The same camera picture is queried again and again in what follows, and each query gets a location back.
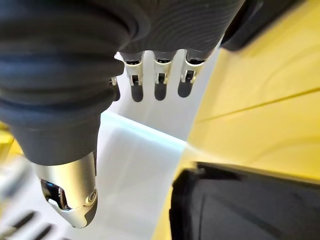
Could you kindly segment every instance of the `ribbed rubber sleeve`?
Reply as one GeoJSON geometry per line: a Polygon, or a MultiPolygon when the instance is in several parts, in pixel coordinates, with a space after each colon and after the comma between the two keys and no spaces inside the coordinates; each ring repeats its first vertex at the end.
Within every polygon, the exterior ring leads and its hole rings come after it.
{"type": "Polygon", "coordinates": [[[244,0],[138,1],[149,15],[150,32],[131,42],[124,53],[144,50],[212,50],[222,38],[244,0]]]}

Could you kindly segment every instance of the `screw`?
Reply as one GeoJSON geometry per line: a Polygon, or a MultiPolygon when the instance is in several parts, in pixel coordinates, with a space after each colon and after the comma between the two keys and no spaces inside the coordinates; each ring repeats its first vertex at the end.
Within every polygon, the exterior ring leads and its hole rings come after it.
{"type": "Polygon", "coordinates": [[[96,195],[97,195],[97,191],[94,190],[89,196],[89,202],[92,202],[93,200],[95,200],[96,195]]]}

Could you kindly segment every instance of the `white surface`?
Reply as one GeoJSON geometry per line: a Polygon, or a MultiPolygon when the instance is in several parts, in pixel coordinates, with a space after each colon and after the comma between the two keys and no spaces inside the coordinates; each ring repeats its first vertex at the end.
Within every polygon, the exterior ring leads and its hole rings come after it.
{"type": "Polygon", "coordinates": [[[219,49],[215,50],[205,62],[199,76],[193,84],[191,94],[182,98],[178,95],[182,63],[185,51],[179,50],[175,55],[167,84],[166,97],[162,101],[155,99],[154,59],[151,51],[146,51],[143,60],[143,100],[135,102],[127,72],[118,76],[121,98],[114,102],[107,111],[117,113],[136,122],[157,129],[161,132],[186,140],[205,92],[219,49]]]}
{"type": "Polygon", "coordinates": [[[31,240],[47,224],[55,230],[46,240],[149,240],[157,225],[185,142],[114,113],[101,116],[96,186],[98,209],[93,222],[75,229],[51,208],[39,180],[28,187],[5,213],[0,231],[30,210],[38,217],[12,240],[31,240]]]}
{"type": "Polygon", "coordinates": [[[37,218],[10,239],[31,240],[41,228],[52,223],[55,230],[46,240],[61,240],[62,237],[73,240],[150,240],[186,144],[183,140],[192,126],[218,51],[203,67],[187,98],[178,96],[184,54],[179,51],[174,58],[174,70],[163,101],[154,97],[151,52],[144,56],[142,102],[132,100],[126,73],[118,77],[121,99],[101,116],[96,178],[98,209],[88,227],[70,227],[47,204],[40,182],[33,174],[28,187],[19,193],[0,221],[0,232],[29,210],[35,210],[40,212],[37,218]]]}

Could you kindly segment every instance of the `metal joint pin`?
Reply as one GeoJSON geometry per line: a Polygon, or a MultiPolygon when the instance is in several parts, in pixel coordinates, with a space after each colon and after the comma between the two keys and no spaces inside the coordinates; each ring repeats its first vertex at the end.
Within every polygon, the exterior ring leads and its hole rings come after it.
{"type": "Polygon", "coordinates": [[[125,68],[129,77],[130,85],[142,86],[143,82],[143,61],[126,61],[125,68]]]}
{"type": "Polygon", "coordinates": [[[110,78],[110,83],[113,85],[113,86],[116,86],[118,81],[117,81],[117,77],[116,76],[113,76],[110,78]]]}
{"type": "Polygon", "coordinates": [[[181,71],[181,82],[186,83],[189,82],[193,84],[196,81],[196,78],[202,69],[205,60],[197,60],[197,59],[184,59],[184,63],[181,71]]]}
{"type": "Polygon", "coordinates": [[[172,61],[167,59],[154,60],[154,73],[155,73],[154,81],[156,84],[168,83],[171,64],[172,64],[172,61]]]}

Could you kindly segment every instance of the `prosthetic hand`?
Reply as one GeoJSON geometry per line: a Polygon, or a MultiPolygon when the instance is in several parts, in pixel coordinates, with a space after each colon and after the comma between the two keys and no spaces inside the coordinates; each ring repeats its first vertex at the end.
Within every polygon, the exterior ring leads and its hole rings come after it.
{"type": "Polygon", "coordinates": [[[154,96],[166,97],[185,49],[185,98],[244,0],[0,0],[0,120],[34,163],[49,204],[83,228],[98,204],[100,114],[120,98],[126,67],[143,99],[143,52],[154,53],[154,96]],[[124,63],[114,59],[120,52],[124,63]]]}

